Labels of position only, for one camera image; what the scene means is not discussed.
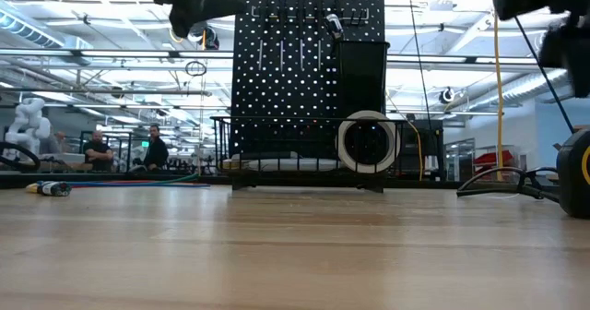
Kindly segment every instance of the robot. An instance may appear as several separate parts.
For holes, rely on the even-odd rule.
[[[51,132],[51,123],[41,114],[41,109],[44,106],[45,101],[40,98],[23,100],[15,110],[15,122],[8,128],[5,141],[20,145],[38,155],[40,139],[47,138]],[[19,132],[23,127],[25,127],[25,132]],[[14,160],[18,157],[18,153],[14,149],[7,149],[4,157]]]

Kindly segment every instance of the yellow cable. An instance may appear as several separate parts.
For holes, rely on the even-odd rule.
[[[502,75],[500,73],[500,49],[498,44],[498,14],[494,12],[494,53],[496,54],[496,80],[498,81],[498,167],[504,166],[502,154],[502,114],[504,108],[504,97],[502,96]],[[502,180],[502,172],[498,172],[498,181]]]
[[[183,42],[183,40],[184,40],[183,38],[181,38],[180,40],[178,40],[178,39],[176,38],[176,36],[175,36],[175,35],[174,35],[174,33],[172,32],[172,29],[168,29],[168,33],[170,34],[170,39],[172,39],[172,41],[173,41],[173,42],[176,42],[176,43],[181,43],[181,42]]]
[[[389,99],[389,102],[391,102],[392,105],[394,105],[395,109],[399,111],[399,108],[397,108],[397,106],[395,106],[394,101],[391,99],[391,97],[389,96],[389,93],[386,92],[385,93],[387,95],[387,99]],[[409,126],[412,127],[412,129],[414,129],[414,132],[416,133],[416,138],[418,139],[418,159],[419,159],[419,168],[420,168],[420,175],[419,175],[419,181],[422,181],[422,175],[424,174],[424,165],[422,163],[422,142],[420,141],[420,132],[418,131],[418,129],[412,125],[411,122],[409,122],[409,120],[406,119],[406,117],[400,113],[400,115],[402,115],[402,118],[409,124]]]

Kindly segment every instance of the black pegboard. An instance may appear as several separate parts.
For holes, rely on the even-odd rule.
[[[230,153],[296,150],[303,156],[332,157],[339,124],[320,127],[299,126],[298,117],[335,117],[341,107],[338,96],[338,72],[332,38],[324,28],[316,30],[316,0],[304,0],[308,18],[303,31],[303,71],[300,64],[297,1],[287,0],[289,21],[280,71],[280,25],[276,18],[279,0],[269,0],[270,18],[263,40],[262,66],[259,70],[261,25],[257,17],[262,0],[241,0],[247,13],[236,16],[234,35],[231,116],[292,117],[281,125],[256,122],[234,126],[230,134]],[[346,40],[382,42],[384,40],[384,0],[341,0],[338,13],[343,20]],[[324,0],[324,15],[335,12],[334,0]],[[321,64],[318,66],[318,38],[322,39]],[[281,137],[284,143],[264,147],[264,138]],[[309,141],[309,148],[301,143]]]

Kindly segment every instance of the black storage bin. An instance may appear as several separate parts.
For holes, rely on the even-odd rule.
[[[357,111],[385,112],[385,69],[389,42],[343,41],[336,44],[338,117]]]

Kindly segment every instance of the wooden floor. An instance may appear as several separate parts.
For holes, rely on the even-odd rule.
[[[584,309],[590,221],[528,197],[0,192],[0,309]]]

